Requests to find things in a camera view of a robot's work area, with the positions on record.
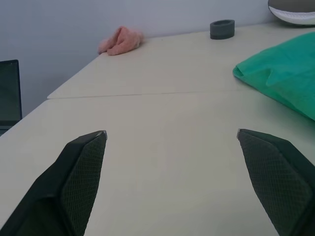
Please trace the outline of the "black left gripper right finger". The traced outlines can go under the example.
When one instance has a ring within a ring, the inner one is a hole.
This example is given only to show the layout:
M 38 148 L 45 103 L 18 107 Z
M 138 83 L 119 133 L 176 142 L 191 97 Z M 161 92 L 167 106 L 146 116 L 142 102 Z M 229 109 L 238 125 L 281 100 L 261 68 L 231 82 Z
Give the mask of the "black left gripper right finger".
M 253 189 L 281 236 L 315 234 L 315 167 L 289 141 L 239 129 Z

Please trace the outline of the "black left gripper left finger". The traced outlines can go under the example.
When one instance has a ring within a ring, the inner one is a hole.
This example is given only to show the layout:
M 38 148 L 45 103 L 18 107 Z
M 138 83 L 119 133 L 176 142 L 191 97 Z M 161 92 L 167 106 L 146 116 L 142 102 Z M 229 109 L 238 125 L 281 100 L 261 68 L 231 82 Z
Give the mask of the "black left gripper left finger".
M 107 133 L 66 144 L 0 230 L 2 236 L 82 236 L 97 195 Z

